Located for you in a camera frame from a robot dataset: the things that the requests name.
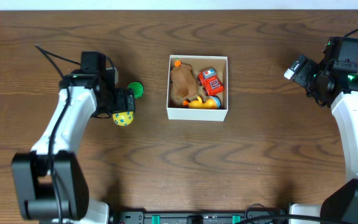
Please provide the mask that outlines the brown plush toy with carrot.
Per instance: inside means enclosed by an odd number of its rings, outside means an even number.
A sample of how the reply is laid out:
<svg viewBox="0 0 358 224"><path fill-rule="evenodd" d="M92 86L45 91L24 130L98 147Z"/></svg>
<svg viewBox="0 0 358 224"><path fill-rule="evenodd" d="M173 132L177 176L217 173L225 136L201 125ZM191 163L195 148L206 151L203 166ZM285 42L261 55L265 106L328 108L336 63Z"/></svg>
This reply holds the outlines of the brown plush toy with carrot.
<svg viewBox="0 0 358 224"><path fill-rule="evenodd" d="M198 84L190 64L178 58L170 70L170 101L173 107L181 107L183 101L194 100L198 96Z"/></svg>

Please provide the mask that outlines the yellow rubber duck toy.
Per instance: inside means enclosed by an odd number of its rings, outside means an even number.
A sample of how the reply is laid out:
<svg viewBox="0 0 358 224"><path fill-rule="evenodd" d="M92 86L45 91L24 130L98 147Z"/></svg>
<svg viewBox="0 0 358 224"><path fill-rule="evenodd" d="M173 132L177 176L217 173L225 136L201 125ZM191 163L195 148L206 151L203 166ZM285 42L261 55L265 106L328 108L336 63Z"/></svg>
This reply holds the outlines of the yellow rubber duck toy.
<svg viewBox="0 0 358 224"><path fill-rule="evenodd" d="M188 107L190 109L206 109L206 110L217 110L221 107L220 99L216 96L210 96L206 101L198 96L196 100L192 101L183 101L183 106Z"/></svg>

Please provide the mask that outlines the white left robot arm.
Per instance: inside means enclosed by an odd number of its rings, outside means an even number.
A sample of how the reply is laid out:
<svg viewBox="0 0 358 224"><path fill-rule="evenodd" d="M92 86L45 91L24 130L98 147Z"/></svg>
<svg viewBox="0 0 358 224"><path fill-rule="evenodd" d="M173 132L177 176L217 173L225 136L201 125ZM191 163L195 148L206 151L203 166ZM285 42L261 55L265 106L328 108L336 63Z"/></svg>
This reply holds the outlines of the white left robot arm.
<svg viewBox="0 0 358 224"><path fill-rule="evenodd" d="M91 118L114 119L127 126L134 119L135 96L116 87L118 72L109 57L85 51L79 68L62 75L58 105L40 139L28 153L17 153L11 169L19 210L41 223L109 223L110 208L90 199L77 160Z"/></svg>

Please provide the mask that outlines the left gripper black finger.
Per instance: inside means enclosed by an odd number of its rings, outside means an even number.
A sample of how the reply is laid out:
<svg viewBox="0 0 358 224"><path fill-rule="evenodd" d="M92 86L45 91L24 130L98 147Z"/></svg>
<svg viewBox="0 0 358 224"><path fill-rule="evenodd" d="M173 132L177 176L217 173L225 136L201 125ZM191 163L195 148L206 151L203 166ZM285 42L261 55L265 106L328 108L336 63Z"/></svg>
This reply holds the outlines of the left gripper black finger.
<svg viewBox="0 0 358 224"><path fill-rule="evenodd" d="M120 112L124 112L127 110L127 97L126 97L126 93L125 90L122 88L116 88L114 90L114 94L115 94L115 103L114 103L114 112L115 113L120 113Z"/></svg>
<svg viewBox="0 0 358 224"><path fill-rule="evenodd" d="M134 96L134 90L132 88L128 88L126 91L126 103L127 103L127 111L134 112L135 111L135 96Z"/></svg>

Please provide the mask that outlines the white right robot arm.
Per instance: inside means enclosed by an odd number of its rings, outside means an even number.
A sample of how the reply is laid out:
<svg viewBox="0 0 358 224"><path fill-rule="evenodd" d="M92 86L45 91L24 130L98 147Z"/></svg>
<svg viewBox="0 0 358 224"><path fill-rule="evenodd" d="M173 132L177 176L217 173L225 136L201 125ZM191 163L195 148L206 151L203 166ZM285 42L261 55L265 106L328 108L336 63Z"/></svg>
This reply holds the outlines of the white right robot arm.
<svg viewBox="0 0 358 224"><path fill-rule="evenodd" d="M320 63L301 55L285 72L306 90L320 107L331 109L339 128L346 164L346 183L321 205L294 203L290 223L304 223L295 216L311 216L310 223L331 220L358 223L358 39L331 37Z"/></svg>

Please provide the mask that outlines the yellow ball with blue marks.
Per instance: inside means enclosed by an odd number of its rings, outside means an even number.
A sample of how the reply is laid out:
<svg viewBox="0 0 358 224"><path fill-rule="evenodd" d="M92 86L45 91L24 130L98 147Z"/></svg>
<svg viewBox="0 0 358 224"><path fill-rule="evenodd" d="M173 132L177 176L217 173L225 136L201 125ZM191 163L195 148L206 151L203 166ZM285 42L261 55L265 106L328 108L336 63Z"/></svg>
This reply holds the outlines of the yellow ball with blue marks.
<svg viewBox="0 0 358 224"><path fill-rule="evenodd" d="M112 115L113 121L118 126L128 126L134 120L134 112L133 111L124 111L120 113L114 113Z"/></svg>

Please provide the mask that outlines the green ridged toy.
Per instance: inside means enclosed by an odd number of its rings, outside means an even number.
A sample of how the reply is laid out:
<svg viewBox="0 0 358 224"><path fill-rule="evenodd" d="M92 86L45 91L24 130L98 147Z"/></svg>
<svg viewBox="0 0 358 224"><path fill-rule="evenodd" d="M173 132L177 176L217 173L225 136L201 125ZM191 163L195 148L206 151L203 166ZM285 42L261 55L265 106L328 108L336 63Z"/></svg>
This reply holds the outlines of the green ridged toy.
<svg viewBox="0 0 358 224"><path fill-rule="evenodd" d="M132 82L128 85L128 89L132 89L134 91L134 98L141 98L144 94L144 86L141 82Z"/></svg>

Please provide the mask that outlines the red toy fire truck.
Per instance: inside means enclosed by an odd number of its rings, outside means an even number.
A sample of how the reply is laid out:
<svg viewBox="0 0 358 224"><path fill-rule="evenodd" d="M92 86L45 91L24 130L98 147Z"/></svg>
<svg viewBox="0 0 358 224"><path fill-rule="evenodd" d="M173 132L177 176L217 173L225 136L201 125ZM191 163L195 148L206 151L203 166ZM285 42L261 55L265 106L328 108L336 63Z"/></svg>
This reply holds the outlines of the red toy fire truck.
<svg viewBox="0 0 358 224"><path fill-rule="evenodd" d="M218 78L218 73L214 68L207 68L198 73L197 82L203 87L206 96L215 96L224 91L224 86Z"/></svg>

